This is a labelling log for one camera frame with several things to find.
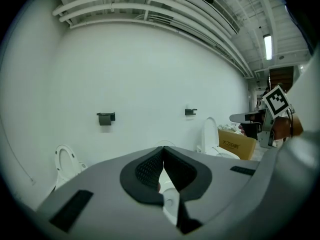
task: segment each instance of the white toilet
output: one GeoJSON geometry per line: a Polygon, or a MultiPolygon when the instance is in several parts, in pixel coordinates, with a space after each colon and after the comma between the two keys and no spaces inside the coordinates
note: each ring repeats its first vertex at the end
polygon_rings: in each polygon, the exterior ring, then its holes
{"type": "Polygon", "coordinates": [[[197,147],[197,151],[216,157],[240,159],[234,153],[219,147],[219,134],[216,121],[209,117],[202,128],[201,146],[197,147]]]}
{"type": "Polygon", "coordinates": [[[75,153],[66,145],[60,145],[56,148],[54,160],[58,171],[55,190],[87,169],[87,165],[79,162],[75,153]]]}
{"type": "Polygon", "coordinates": [[[168,220],[176,226],[178,220],[180,194],[176,190],[165,169],[163,169],[160,175],[159,183],[159,193],[163,195],[164,199],[164,206],[162,208],[163,213],[168,218],[168,220]]]}

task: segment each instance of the ceiling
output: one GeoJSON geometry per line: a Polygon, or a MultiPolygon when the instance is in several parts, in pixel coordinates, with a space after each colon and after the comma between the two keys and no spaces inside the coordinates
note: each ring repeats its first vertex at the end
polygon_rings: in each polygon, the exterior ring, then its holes
{"type": "Polygon", "coordinates": [[[282,0],[214,0],[214,6],[204,0],[61,1],[53,14],[70,28],[135,22],[176,30],[222,56],[246,79],[264,79],[269,69],[303,65],[311,58],[282,0]],[[264,35],[268,34],[272,60],[266,60],[264,35]]]}

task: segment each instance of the wall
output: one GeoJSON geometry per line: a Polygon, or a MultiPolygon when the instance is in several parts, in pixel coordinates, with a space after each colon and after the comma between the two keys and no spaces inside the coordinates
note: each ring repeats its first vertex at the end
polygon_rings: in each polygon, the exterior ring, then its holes
{"type": "Polygon", "coordinates": [[[172,32],[136,24],[89,25],[63,38],[50,71],[52,148],[70,146],[89,166],[167,140],[195,150],[207,117],[248,111],[236,69],[172,32]],[[184,115],[186,105],[198,109],[184,115]],[[112,126],[97,113],[115,112],[112,126]]]}
{"type": "Polygon", "coordinates": [[[13,195],[32,209],[57,180],[46,111],[48,73],[66,30],[52,16],[60,3],[29,0],[1,44],[1,172],[13,195]]]}

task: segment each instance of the brown cardboard box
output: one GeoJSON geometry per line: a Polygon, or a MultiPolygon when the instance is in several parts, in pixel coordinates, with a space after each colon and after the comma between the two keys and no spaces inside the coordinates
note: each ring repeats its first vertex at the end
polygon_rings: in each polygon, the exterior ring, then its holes
{"type": "Polygon", "coordinates": [[[220,148],[234,153],[242,160],[251,159],[256,147],[254,138],[220,129],[218,129],[218,134],[220,148]]]}

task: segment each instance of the ceiling light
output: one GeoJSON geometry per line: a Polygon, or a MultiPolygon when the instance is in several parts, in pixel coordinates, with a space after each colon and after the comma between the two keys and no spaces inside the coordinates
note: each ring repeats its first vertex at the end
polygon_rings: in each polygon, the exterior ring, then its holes
{"type": "Polygon", "coordinates": [[[265,35],[264,38],[264,44],[265,44],[265,57],[266,60],[269,61],[272,59],[272,37],[271,35],[265,35]]]}

